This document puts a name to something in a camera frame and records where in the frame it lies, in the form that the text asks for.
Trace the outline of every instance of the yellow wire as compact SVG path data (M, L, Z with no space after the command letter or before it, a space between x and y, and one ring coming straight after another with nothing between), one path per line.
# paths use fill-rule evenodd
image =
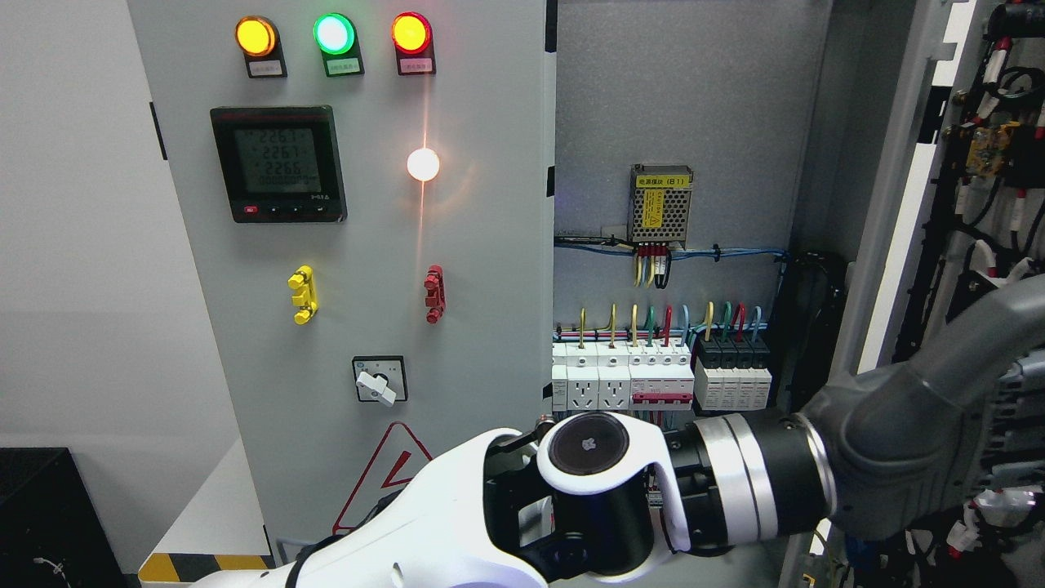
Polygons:
M583 307L581 307L581 339L580 339L580 342L581 342L581 344L579 346L577 346L577 349L583 350L584 349L584 308Z
M704 325L707 328L704 330L704 342L712 340L712 325L715 321L715 303L707 303L707 314L704 315Z
M631 347L638 347L638 305L631 305Z
M614 349L613 340L617 339L617 304L609 308L609 349Z

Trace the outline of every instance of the control panel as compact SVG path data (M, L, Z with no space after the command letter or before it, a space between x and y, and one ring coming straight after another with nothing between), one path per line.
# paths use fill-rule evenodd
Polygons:
M345 219L329 105L215 108L210 121L234 220Z
M274 552L491 425L532 426L548 3L127 5Z

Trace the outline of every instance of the blue wire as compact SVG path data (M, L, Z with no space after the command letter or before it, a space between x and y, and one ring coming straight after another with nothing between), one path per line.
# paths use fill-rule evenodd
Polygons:
M571 244L568 242L556 242L556 246L560 249L580 249L581 251L590 251L593 253L602 253L603 255L616 255L618 257L633 257L634 253L628 251L610 251L608 249L597 249L595 246L588 246L587 244Z
M574 244L570 242L556 242L555 246L560 249L579 249L581 251L589 251L591 253L601 253L603 255L613 255L617 257L632 257L634 252L630 251L613 251L610 249L600 249L598 246L588 244ZM742 257L745 255L776 255L779 257L788 257L788 252L784 249L772 249L772 248L745 248L745 246L732 246L726 249L720 249L716 252L713 249L701 249L698 251L686 251L686 252L674 252L671 254L672 259L691 259L693 257Z

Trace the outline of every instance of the green indicator light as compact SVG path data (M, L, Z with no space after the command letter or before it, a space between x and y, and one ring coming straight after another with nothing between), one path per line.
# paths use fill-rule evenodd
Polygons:
M312 27L312 37L325 53L340 55L355 44L355 27L344 15L323 15Z

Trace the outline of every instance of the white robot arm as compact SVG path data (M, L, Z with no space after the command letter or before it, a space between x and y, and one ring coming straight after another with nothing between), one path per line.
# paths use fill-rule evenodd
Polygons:
M996 331L999 321L1009 329ZM580 573L621 583L674 554L810 531L825 517L884 539L990 478L990 393L1043 339L1040 276L983 299L910 361L829 384L800 414L665 433L588 413L527 434L489 431L433 461L351 535L279 569L195 586L543 588ZM648 503L651 472L661 509Z

